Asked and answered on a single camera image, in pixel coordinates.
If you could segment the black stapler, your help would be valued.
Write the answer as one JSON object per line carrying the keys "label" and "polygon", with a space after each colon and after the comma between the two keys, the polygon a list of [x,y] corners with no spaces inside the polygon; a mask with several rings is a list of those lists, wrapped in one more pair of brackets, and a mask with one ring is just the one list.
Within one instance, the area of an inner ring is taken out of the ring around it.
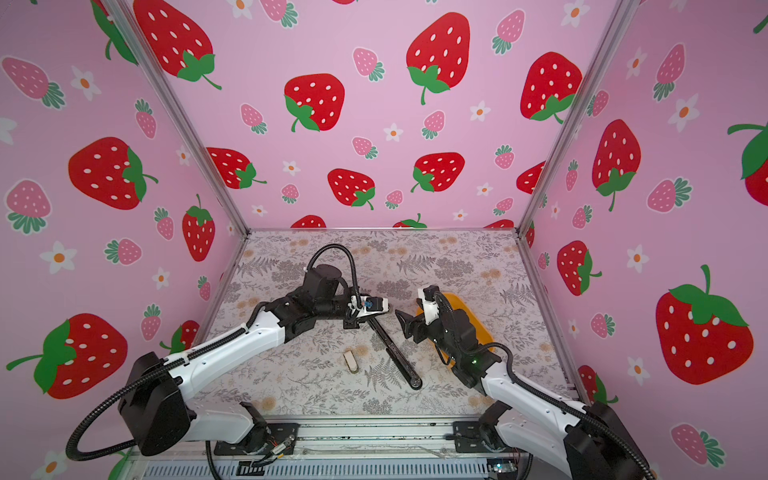
{"label": "black stapler", "polygon": [[417,374],[412,364],[404,356],[404,354],[401,352],[401,350],[398,348],[398,346],[395,344],[395,342],[392,340],[392,338],[389,336],[377,318],[372,317],[367,321],[367,323],[383,342],[387,354],[397,367],[400,374],[403,376],[406,383],[413,390],[420,390],[423,386],[421,377]]}

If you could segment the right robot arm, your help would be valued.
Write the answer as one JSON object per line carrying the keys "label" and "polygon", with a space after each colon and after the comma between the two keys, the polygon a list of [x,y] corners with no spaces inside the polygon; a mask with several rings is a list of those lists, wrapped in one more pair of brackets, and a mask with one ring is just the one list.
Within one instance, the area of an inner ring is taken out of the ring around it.
{"label": "right robot arm", "polygon": [[463,310],[431,321],[397,310],[407,339],[432,342],[453,362],[454,375],[506,411],[493,425],[501,442],[557,468],[571,479],[652,479],[649,462],[606,404],[568,400],[514,372],[511,349],[479,342]]}

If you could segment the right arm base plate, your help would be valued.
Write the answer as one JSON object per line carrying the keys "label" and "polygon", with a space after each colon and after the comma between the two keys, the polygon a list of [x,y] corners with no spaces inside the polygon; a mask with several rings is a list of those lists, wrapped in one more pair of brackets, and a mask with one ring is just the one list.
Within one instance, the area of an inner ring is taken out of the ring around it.
{"label": "right arm base plate", "polygon": [[524,453],[524,450],[504,444],[490,425],[477,420],[453,422],[452,430],[444,438],[454,444],[458,453]]}

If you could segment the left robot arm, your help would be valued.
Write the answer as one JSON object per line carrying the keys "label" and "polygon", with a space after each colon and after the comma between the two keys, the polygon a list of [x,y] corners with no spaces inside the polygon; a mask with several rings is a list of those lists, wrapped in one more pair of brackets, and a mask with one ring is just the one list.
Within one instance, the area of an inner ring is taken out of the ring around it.
{"label": "left robot arm", "polygon": [[[345,328],[355,329],[388,308],[387,299],[362,294],[356,280],[346,282],[339,269],[312,258],[301,286],[258,304],[240,326],[165,358],[154,353],[140,357],[126,386],[75,428],[66,444],[66,456],[72,461],[90,461],[131,447],[144,456],[154,456],[180,442],[237,444],[260,436],[261,417],[254,408],[203,411],[193,407],[192,400],[238,365],[313,329],[319,319],[340,320]],[[80,450],[86,431],[112,405],[118,407],[131,439],[95,451]]]}

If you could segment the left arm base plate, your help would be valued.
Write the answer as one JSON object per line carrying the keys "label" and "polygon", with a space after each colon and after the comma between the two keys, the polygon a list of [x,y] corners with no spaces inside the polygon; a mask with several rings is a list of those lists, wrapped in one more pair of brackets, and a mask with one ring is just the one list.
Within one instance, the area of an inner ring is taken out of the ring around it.
{"label": "left arm base plate", "polygon": [[268,423],[254,430],[236,444],[219,441],[213,453],[217,456],[267,456],[281,447],[278,455],[292,455],[298,437],[299,423]]}

